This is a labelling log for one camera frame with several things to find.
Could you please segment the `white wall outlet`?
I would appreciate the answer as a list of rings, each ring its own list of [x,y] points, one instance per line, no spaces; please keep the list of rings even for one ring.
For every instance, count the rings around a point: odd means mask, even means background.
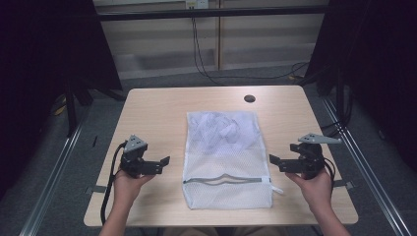
[[[207,9],[209,0],[185,0],[187,9]]]

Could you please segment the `person's right hand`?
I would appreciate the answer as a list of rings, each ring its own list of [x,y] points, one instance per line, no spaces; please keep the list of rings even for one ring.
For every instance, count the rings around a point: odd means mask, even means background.
[[[331,208],[331,180],[324,169],[315,178],[309,180],[295,173],[286,173],[285,176],[301,189],[312,212]]]

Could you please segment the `metal floor rail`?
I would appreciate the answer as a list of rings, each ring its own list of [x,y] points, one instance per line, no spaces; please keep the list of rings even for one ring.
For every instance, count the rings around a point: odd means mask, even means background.
[[[48,180],[38,200],[36,201],[36,204],[30,212],[30,215],[26,220],[19,236],[36,236],[43,218],[47,213],[49,205],[51,204],[53,195],[56,192],[60,179],[63,175],[63,171],[71,157],[74,147],[78,142],[83,127],[84,125],[80,123],[72,135],[66,139],[65,145],[57,158],[52,172],[49,175]]]
[[[363,151],[359,148],[350,131],[343,128],[340,124],[339,118],[336,116],[336,109],[329,98],[323,99],[324,107],[326,108],[330,119],[335,123],[337,132],[341,135],[341,139],[347,149],[349,150],[353,160],[357,164],[359,171],[367,182],[370,191],[376,199],[380,209],[386,217],[390,227],[393,229],[396,236],[412,236],[408,226],[406,225],[401,213],[394,205],[393,201],[382,186],[375,172],[368,163]]]

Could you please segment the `black curtain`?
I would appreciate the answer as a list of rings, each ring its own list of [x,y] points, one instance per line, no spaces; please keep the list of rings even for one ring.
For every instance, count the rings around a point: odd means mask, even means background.
[[[417,0],[328,0],[309,76],[339,79],[417,172]]]
[[[59,95],[119,88],[93,0],[0,0],[0,199]]]

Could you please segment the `white mesh laundry bag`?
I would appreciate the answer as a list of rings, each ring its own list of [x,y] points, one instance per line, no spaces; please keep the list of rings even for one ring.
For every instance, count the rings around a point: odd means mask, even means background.
[[[242,151],[194,154],[185,150],[182,187],[191,209],[270,208],[272,196],[283,192],[271,183],[262,132],[257,144]]]

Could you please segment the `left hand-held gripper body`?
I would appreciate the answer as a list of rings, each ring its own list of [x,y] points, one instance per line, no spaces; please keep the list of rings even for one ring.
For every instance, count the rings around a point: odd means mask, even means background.
[[[151,175],[149,166],[143,160],[148,144],[136,135],[131,135],[124,146],[120,168],[133,178]]]

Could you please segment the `white garment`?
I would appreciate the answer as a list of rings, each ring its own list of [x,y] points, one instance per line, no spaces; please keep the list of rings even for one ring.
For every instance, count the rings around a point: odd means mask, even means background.
[[[218,154],[242,151],[257,144],[261,135],[254,112],[189,112],[187,120],[187,153]]]

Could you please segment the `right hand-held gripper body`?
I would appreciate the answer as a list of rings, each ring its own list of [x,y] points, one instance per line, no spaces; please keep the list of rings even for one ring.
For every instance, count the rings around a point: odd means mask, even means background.
[[[299,144],[291,144],[290,150],[299,153],[298,160],[301,163],[299,172],[307,179],[313,179],[326,167],[330,179],[333,180],[335,167],[329,159],[324,157],[322,144],[340,144],[341,139],[310,133],[299,138],[298,142]]]

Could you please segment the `black horizontal bar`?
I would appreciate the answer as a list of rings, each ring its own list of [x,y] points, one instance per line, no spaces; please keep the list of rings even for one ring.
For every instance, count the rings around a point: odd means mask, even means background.
[[[329,6],[290,6],[267,8],[227,8],[202,10],[174,10],[152,12],[108,12],[100,13],[101,21],[133,21],[133,20],[162,20],[185,18],[211,17],[240,17],[240,16],[270,16],[270,15],[304,15],[323,14],[330,10]]]

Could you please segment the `person's left hand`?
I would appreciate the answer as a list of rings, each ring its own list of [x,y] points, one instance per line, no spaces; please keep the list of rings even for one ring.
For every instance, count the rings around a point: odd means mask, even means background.
[[[114,182],[113,207],[125,211],[129,210],[139,195],[141,188],[153,178],[153,175],[139,175],[137,177],[132,177],[125,171],[120,170],[116,174]]]

